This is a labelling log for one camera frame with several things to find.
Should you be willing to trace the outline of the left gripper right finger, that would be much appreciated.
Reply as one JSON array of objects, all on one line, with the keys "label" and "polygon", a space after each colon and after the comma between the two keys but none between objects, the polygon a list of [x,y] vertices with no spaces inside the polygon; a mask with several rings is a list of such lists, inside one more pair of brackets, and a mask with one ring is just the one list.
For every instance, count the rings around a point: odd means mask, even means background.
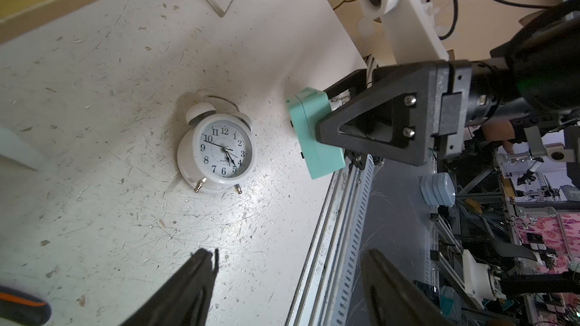
[{"label": "left gripper right finger", "polygon": [[371,325],[450,324],[379,250],[365,252],[360,267]]}]

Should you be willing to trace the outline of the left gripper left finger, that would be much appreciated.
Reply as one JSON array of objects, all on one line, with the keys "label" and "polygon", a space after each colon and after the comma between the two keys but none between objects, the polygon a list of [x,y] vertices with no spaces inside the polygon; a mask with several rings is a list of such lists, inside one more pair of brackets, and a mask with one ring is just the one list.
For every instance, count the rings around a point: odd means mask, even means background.
[{"label": "left gripper left finger", "polygon": [[219,250],[203,248],[187,262],[124,325],[192,325],[206,323],[219,271]]}]

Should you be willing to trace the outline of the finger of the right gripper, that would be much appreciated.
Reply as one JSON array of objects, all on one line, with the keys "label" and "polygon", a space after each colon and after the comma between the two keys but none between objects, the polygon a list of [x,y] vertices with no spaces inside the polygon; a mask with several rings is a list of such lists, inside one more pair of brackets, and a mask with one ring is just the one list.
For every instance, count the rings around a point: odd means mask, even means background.
[{"label": "finger of the right gripper", "polygon": [[357,69],[325,89],[331,102],[344,102],[367,89],[367,70]]},{"label": "finger of the right gripper", "polygon": [[429,153],[437,63],[382,66],[367,89],[317,124],[321,143],[421,166]]}]

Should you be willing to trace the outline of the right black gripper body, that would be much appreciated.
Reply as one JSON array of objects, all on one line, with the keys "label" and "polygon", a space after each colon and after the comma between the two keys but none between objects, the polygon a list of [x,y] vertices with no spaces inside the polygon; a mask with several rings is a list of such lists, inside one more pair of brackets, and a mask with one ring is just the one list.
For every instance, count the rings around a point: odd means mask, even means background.
[{"label": "right black gripper body", "polygon": [[453,158],[462,152],[472,72],[470,61],[449,62],[447,90],[442,93],[438,130],[433,136],[438,159]]}]

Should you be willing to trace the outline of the small mint square clock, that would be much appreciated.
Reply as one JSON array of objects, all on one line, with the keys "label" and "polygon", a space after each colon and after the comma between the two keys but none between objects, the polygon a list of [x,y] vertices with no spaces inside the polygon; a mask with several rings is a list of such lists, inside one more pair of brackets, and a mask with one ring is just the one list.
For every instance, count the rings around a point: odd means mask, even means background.
[{"label": "small mint square clock", "polygon": [[344,150],[317,140],[318,122],[332,112],[326,92],[306,88],[285,103],[311,178],[315,180],[343,169]]}]

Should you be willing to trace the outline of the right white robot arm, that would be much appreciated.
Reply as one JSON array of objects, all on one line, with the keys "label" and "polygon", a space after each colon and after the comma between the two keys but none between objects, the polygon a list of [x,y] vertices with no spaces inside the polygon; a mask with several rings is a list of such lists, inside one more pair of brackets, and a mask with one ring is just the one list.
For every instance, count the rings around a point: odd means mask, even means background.
[{"label": "right white robot arm", "polygon": [[327,89],[349,101],[317,122],[323,144],[420,166],[462,152],[464,130],[513,120],[545,131],[579,118],[579,0],[537,16],[488,60],[357,70]]}]

